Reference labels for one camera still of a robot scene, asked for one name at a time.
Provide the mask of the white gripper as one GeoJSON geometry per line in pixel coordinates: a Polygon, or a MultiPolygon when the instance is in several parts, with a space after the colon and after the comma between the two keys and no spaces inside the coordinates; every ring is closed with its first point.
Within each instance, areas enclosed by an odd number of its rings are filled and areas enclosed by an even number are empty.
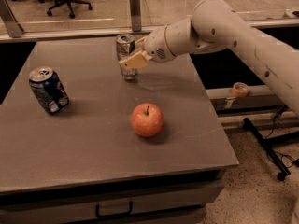
{"type": "Polygon", "coordinates": [[[136,46],[144,44],[145,50],[135,51],[119,61],[124,69],[138,69],[149,65],[150,60],[156,63],[166,63],[174,60],[176,56],[171,52],[167,43],[167,27],[159,27],[148,36],[139,38],[136,46]]]}

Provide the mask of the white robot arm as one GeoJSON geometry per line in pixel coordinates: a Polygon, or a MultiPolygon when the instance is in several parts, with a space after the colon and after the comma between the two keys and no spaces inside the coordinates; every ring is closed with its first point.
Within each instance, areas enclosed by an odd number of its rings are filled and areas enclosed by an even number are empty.
{"type": "Polygon", "coordinates": [[[136,42],[120,60],[124,69],[166,63],[185,53],[229,49],[297,116],[299,50],[250,27],[223,0],[201,0],[192,15],[136,42]]]}

